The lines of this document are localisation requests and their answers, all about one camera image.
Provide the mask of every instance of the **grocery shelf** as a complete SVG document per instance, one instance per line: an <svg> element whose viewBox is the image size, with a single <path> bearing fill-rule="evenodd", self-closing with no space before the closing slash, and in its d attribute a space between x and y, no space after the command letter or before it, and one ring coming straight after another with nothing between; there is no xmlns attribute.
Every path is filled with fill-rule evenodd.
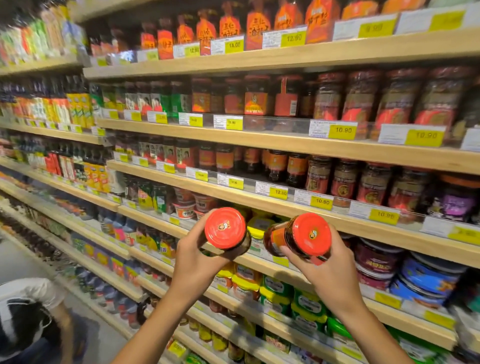
<svg viewBox="0 0 480 364"><path fill-rule="evenodd" d="M42 183L45 183L49 186L55 187L59 190L68 192L76 197L80 197L83 200L89 201L92 204L98 205L105 207L111 211L117 212L117 208L119 204L116 202L107 200L106 198L103 198L101 196L97 196L95 194L91 194L90 192L83 191L77 187L74 187L72 185L66 184L64 182L60 182L58 180L55 180L53 177L47 176L43 173L40 173L33 168L31 168L27 164L22 164L15 162L11 159L5 158L5 157L0 157L0 166L4 166L7 168L10 168L11 170L15 170L17 172L23 173L24 175L33 178L34 180L40 181Z"/></svg>
<svg viewBox="0 0 480 364"><path fill-rule="evenodd" d="M124 259L130 258L128 250L117 245L115 243L115 239L109 239L107 235L103 234L100 231L96 232L94 228L84 223L81 219L69 216L69 214L67 214L65 210L60 209L56 205L49 203L42 198L35 196L25 190L22 190L21 188L16 187L15 185L4 180L0 180L0 190L17 198L23 203L33 207L35 210L40 211L51 219L94 241L98 245L119 255L120 257Z"/></svg>
<svg viewBox="0 0 480 364"><path fill-rule="evenodd" d="M480 164L480 153L449 147L425 148L420 146L380 144L377 142L310 138L293 133L240 132L114 119L97 119L97 124L102 128L128 132L208 140L217 143L319 154L433 170L480 174L480 169L476 167Z"/></svg>
<svg viewBox="0 0 480 364"><path fill-rule="evenodd" d="M88 79L392 63L480 55L480 28L382 36L227 55L84 68Z"/></svg>
<svg viewBox="0 0 480 364"><path fill-rule="evenodd" d="M50 136L54 138L67 139L75 142L84 142L102 146L106 142L104 136L96 136L88 133L64 132L63 130L55 130L48 128L38 128L28 125L20 125L10 122L7 118L0 117L0 128L16 130L18 132L32 133L37 135Z"/></svg>
<svg viewBox="0 0 480 364"><path fill-rule="evenodd" d="M43 61L32 61L14 66L0 67L0 76L34 73L48 70L60 70L80 66L81 63L77 60L76 54L72 54L63 57L48 58Z"/></svg>
<svg viewBox="0 0 480 364"><path fill-rule="evenodd" d="M136 259L150 265L151 267L158 269L159 271L167 274L169 276L173 275L173 267L156 259L155 257L151 256L148 253L142 252L140 249L135 247L130 248L130 254L135 257ZM278 264L274 264L268 262L264 259L255 257L251 254L244 254L243 256L238 257L235 260L239 264L243 264L249 268L258 270L261 273L267 274L269 276L275 277L279 280L284 281L285 283L289 283L294 285L297 288L310 291L312 292L312 285L306 280L306 278L299 272L295 272L291 269L286 267L280 266ZM282 326L281 322L273 319L271 321L271 327L266 327L264 324L269 318L269 316L264 315L265 317L262 320L258 320L258 315L252 313L251 308L245 308L241 305L241 303L224 293L220 292L215 288L209 288L205 293L205 296L211 298L212 300L222 304L223 306L227 307L228 309L234 310L238 312L240 315L251 318L251 320L256 321L259 325L263 326L269 331L275 332L279 331L280 329L284 330L285 328ZM413 315L409 315L405 312L396 310L384 304L375 302L368 298L363 298L367 307L370 311L378 317L378 319L383 322L384 324L393 326L399 330L407 332L409 334L415 335L421 339L427 340L431 343L434 343L438 346L446 348L448 350L452 350L456 344L456 336L455 333L451 330L446 328L442 328L441 326L432 324L428 321L423 319L417 318ZM278 333L285 339L293 342L291 339L292 337L286 337L284 335L290 335L289 330L286 332L282 331L282 334ZM298 341L296 345L300 347L306 348L310 350L308 347L305 346L305 342L302 340Z"/></svg>
<svg viewBox="0 0 480 364"><path fill-rule="evenodd" d="M64 252L66 255L68 255L71 259L76 261L78 264L87 268L88 270L90 270L91 272L99 276L101 279L103 279L105 282L111 284L117 290L126 294L132 300L136 302L140 302L142 300L143 292L141 289L126 282L124 279L117 276L114 272L107 270L105 267L101 266L95 260L90 259L89 257L83 255L74 247L68 245L68 243L66 243L62 239L58 238L51 232L45 230L41 226L35 224L33 221L26 218L25 216L23 216L22 214L14 210L13 208L6 205L2 205L0 206L0 209L5 211L6 214L10 215L12 218L20 222L25 227L29 228L31 231L35 232L38 236L48 241L57 249Z"/></svg>
<svg viewBox="0 0 480 364"><path fill-rule="evenodd" d="M253 194L213 183L206 183L177 174L165 173L133 164L109 160L107 162L107 166L120 172L166 183L180 188L185 188L197 193L206 194L241 205L247 205L249 207L269 211L278 215L293 217L305 212L314 212L322 216L329 223L333 224L339 231L358 235L367 239L373 239L419 253L447 259L457 263L465 264L470 267L480 268L480 246L473 244L440 238L417 231L410 231L371 220L355 218L349 215L343 215L289 201L275 199L268 196ZM145 218L140 214L138 214L137 217ZM161 229L161 226L164 226L166 223L160 220L159 222L156 222L151 218L144 221L139 221L146 224L159 224L151 225L153 227L158 226L159 230ZM180 232L180 230L176 228L172 231Z"/></svg>

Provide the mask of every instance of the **yellow lid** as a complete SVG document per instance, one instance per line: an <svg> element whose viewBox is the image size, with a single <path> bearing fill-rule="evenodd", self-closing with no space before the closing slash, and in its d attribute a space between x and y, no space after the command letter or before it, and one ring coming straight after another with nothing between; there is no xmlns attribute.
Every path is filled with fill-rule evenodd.
<svg viewBox="0 0 480 364"><path fill-rule="evenodd" d="M233 275L232 282L246 291L258 291L260 289L259 284L248 282L247 280L240 278L236 274Z"/></svg>
<svg viewBox="0 0 480 364"><path fill-rule="evenodd" d="M295 302L292 302L291 307L292 307L292 311L295 311L297 314L302 316L305 320L319 322L321 324L324 324L325 322L327 322L327 318L328 318L327 315L316 316L311 312L308 312L303 308L298 307L298 305Z"/></svg>
<svg viewBox="0 0 480 364"><path fill-rule="evenodd" d="M263 286L260 287L260 294L262 296L265 296L265 298L268 299L271 303L282 304L286 306L292 302L290 298L280 296L279 294L276 294Z"/></svg>
<svg viewBox="0 0 480 364"><path fill-rule="evenodd" d="M263 239L265 231L273 224L275 224L275 221L269 218L255 216L248 222L247 229L253 238Z"/></svg>

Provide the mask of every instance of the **glass jar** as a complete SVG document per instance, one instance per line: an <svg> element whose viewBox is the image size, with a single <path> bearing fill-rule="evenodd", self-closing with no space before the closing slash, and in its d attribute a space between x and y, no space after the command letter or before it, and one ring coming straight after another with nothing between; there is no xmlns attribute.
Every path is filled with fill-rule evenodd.
<svg viewBox="0 0 480 364"><path fill-rule="evenodd" d="M315 96L313 118L318 120L338 120L345 74L340 72L318 75L318 90Z"/></svg>
<svg viewBox="0 0 480 364"><path fill-rule="evenodd" d="M270 150L267 179L283 182L287 178L288 153L284 150Z"/></svg>
<svg viewBox="0 0 480 364"><path fill-rule="evenodd" d="M284 256L280 247L286 246L302 258L326 260L330 256L331 244L332 235L327 222L313 212L272 225L264 234L265 249L273 256Z"/></svg>
<svg viewBox="0 0 480 364"><path fill-rule="evenodd" d="M308 154L291 153L288 157L287 184L303 188L307 181Z"/></svg>
<svg viewBox="0 0 480 364"><path fill-rule="evenodd" d="M357 201L381 205L391 176L389 164L368 162L361 176Z"/></svg>
<svg viewBox="0 0 480 364"><path fill-rule="evenodd" d="M216 171L215 143L200 142L198 164L200 169Z"/></svg>
<svg viewBox="0 0 480 364"><path fill-rule="evenodd" d="M356 139L366 139L368 121L377 94L381 73L358 71L348 75L347 96L343 106L342 121L357 122Z"/></svg>
<svg viewBox="0 0 480 364"><path fill-rule="evenodd" d="M308 161L306 190L325 194L328 188L332 159L324 156L312 156Z"/></svg>
<svg viewBox="0 0 480 364"><path fill-rule="evenodd" d="M218 173L231 174L233 172L234 155L233 145L216 145L216 170Z"/></svg>
<svg viewBox="0 0 480 364"><path fill-rule="evenodd" d="M355 192L358 164L356 160L341 159L335 166L330 194L334 196L333 205L349 207L350 199Z"/></svg>
<svg viewBox="0 0 480 364"><path fill-rule="evenodd" d="M378 140L383 124L408 123L425 71L421 68L403 68L386 75L388 81L382 91L375 125L370 132L373 140Z"/></svg>
<svg viewBox="0 0 480 364"><path fill-rule="evenodd" d="M227 78L225 83L227 84L224 97L225 113L229 115L243 115L245 109L243 81L239 78Z"/></svg>
<svg viewBox="0 0 480 364"><path fill-rule="evenodd" d="M192 79L192 111L210 112L211 111L211 91L212 80L209 78Z"/></svg>

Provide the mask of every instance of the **packaged food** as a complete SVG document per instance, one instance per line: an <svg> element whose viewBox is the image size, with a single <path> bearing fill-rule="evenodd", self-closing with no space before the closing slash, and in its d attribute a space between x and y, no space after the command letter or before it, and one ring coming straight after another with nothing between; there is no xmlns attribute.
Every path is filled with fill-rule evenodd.
<svg viewBox="0 0 480 364"><path fill-rule="evenodd" d="M342 20L376 15L379 11L378 0L348 0L342 11Z"/></svg>
<svg viewBox="0 0 480 364"><path fill-rule="evenodd" d="M250 248L251 238L243 216L231 207L215 210L205 224L207 240L218 249L230 250L241 246Z"/></svg>
<svg viewBox="0 0 480 364"><path fill-rule="evenodd" d="M368 162L361 176L357 200L367 204L381 205L391 175L390 165Z"/></svg>
<svg viewBox="0 0 480 364"><path fill-rule="evenodd" d="M357 122L357 139L365 139L373 102L378 90L381 73L358 71L348 75L347 96L343 106L342 120Z"/></svg>
<svg viewBox="0 0 480 364"><path fill-rule="evenodd" d="M318 90L315 96L313 118L318 120L338 120L345 74L340 72L318 75Z"/></svg>
<svg viewBox="0 0 480 364"><path fill-rule="evenodd" d="M403 68L387 72L387 85L382 91L377 117L370 138L378 140L383 124L407 124L413 102L419 92L425 71Z"/></svg>
<svg viewBox="0 0 480 364"><path fill-rule="evenodd" d="M308 26L305 43L331 41L340 10L337 0L312 0L305 13L305 24Z"/></svg>
<svg viewBox="0 0 480 364"><path fill-rule="evenodd" d="M360 238L355 246L355 260L357 263L376 273L394 273L404 249L376 242L375 240Z"/></svg>
<svg viewBox="0 0 480 364"><path fill-rule="evenodd" d="M279 247L284 245L317 265L320 264L317 257L328 259L331 243L332 235L327 222L312 212L272 225L264 234L264 246L271 255L283 256Z"/></svg>

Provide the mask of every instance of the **aisle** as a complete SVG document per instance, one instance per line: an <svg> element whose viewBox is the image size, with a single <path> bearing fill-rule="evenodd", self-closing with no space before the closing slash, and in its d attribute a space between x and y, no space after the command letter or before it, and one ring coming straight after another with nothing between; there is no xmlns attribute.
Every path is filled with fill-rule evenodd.
<svg viewBox="0 0 480 364"><path fill-rule="evenodd" d="M0 243L0 284L12 279L47 277L45 271L15 245L8 241ZM126 340L100 317L82 304L75 296L68 294L66 305L82 316L89 328L89 346L83 364L109 364Z"/></svg>

